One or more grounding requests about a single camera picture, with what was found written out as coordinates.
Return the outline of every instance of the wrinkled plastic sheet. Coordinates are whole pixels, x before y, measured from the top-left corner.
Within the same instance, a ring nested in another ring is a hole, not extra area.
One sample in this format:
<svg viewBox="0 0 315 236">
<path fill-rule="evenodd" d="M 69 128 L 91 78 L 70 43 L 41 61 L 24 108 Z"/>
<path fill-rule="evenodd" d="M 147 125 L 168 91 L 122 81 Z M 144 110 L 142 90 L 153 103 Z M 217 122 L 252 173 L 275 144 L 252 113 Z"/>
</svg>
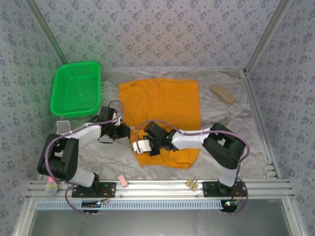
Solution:
<svg viewBox="0 0 315 236">
<path fill-rule="evenodd" d="M 224 72 L 110 72 L 102 74 L 102 105 L 118 99 L 120 83 L 146 78 L 177 78 L 197 80 L 202 128 L 211 127 L 218 122 L 249 142 L 251 153 L 243 162 L 240 178 L 262 179 L 266 177 L 265 158 L 252 117 L 243 81 L 237 75 Z M 235 97 L 232 105 L 222 102 L 210 91 L 211 84 L 219 83 Z M 113 104 L 120 111 L 119 104 Z M 83 125 L 90 117 L 72 119 L 71 128 Z M 206 150 L 189 169 L 174 169 L 165 166 L 140 166 L 133 155 L 128 138 L 116 140 L 112 144 L 101 144 L 97 140 L 79 150 L 78 165 L 85 170 L 95 172 L 101 179 L 117 179 L 123 174 L 126 179 L 214 179 L 220 176 L 220 165 Z"/>
</svg>

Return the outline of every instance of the yellow object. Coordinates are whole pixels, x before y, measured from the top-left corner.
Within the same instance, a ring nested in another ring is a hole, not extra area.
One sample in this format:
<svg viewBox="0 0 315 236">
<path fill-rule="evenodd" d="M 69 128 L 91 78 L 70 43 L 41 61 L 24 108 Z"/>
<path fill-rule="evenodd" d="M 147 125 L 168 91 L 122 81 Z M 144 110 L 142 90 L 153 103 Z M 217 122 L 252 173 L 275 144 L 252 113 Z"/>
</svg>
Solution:
<svg viewBox="0 0 315 236">
<path fill-rule="evenodd" d="M 145 79 L 119 85 L 119 99 L 125 106 L 124 122 L 136 128 L 149 119 L 166 121 L 178 129 L 200 129 L 200 105 L 198 83 L 195 80 L 180 79 Z M 162 128 L 171 130 L 163 123 Z M 145 135 L 141 127 L 139 140 Z M 131 131 L 131 143 L 136 140 L 137 130 Z M 137 154 L 135 157 L 141 166 L 162 165 L 187 169 L 196 160 L 198 149 L 184 149 L 176 152 L 160 150 L 160 155 L 149 153 Z"/>
<path fill-rule="evenodd" d="M 235 102 L 233 95 L 219 84 L 211 85 L 210 90 L 226 104 L 233 104 Z"/>
<path fill-rule="evenodd" d="M 197 180 L 191 180 L 188 179 L 188 181 L 186 182 L 186 186 L 191 188 L 193 191 L 196 191 L 196 189 L 198 188 L 198 184 L 196 184 Z"/>
</svg>

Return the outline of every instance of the pink object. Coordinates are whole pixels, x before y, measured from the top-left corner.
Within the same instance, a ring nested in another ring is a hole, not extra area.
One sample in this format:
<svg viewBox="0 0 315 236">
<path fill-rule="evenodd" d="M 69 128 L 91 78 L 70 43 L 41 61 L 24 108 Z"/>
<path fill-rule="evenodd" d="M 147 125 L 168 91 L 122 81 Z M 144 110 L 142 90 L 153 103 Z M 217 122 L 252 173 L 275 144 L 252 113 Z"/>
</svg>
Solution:
<svg viewBox="0 0 315 236">
<path fill-rule="evenodd" d="M 55 183 L 54 179 L 48 176 L 47 183 Z"/>
<path fill-rule="evenodd" d="M 118 180 L 120 181 L 120 183 L 122 184 L 122 186 L 123 186 L 124 188 L 127 188 L 127 187 L 128 187 L 128 183 L 127 183 L 127 181 L 126 181 L 124 175 L 118 176 Z"/>
</svg>

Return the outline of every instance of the wooden block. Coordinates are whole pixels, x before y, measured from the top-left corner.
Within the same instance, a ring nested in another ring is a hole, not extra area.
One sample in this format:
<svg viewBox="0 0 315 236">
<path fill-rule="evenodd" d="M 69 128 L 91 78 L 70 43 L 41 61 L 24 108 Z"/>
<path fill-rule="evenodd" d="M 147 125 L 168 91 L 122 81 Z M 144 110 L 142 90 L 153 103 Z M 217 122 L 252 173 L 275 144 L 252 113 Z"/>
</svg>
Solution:
<svg viewBox="0 0 315 236">
<path fill-rule="evenodd" d="M 219 84 L 211 85 L 210 90 L 226 104 L 232 104 L 235 101 L 234 96 Z"/>
</svg>

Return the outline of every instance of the metal rail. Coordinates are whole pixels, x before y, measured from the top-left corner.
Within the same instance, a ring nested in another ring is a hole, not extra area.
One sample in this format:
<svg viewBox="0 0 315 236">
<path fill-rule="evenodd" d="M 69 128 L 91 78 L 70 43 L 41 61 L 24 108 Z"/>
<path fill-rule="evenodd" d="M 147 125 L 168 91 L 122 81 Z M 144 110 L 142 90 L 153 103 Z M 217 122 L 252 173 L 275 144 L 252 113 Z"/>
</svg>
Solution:
<svg viewBox="0 0 315 236">
<path fill-rule="evenodd" d="M 229 199 L 224 197 L 204 198 L 202 191 L 202 182 L 198 180 L 196 191 L 189 189 L 185 183 L 186 180 L 130 180 L 128 188 L 123 188 L 115 180 L 102 180 L 104 182 L 116 182 L 117 189 L 115 200 L 194 200 L 198 199 Z M 254 199 L 283 199 L 293 198 L 293 192 L 288 179 L 263 179 L 263 180 L 245 180 L 249 192 L 249 198 Z M 45 181 L 31 181 L 28 185 L 26 198 L 32 200 L 64 200 L 64 194 L 67 189 L 66 184 L 59 184 L 58 192 L 49 196 L 45 193 Z M 68 192 L 69 199 L 72 198 L 71 192 Z M 84 198 L 83 200 L 92 200 L 93 198 Z"/>
</svg>

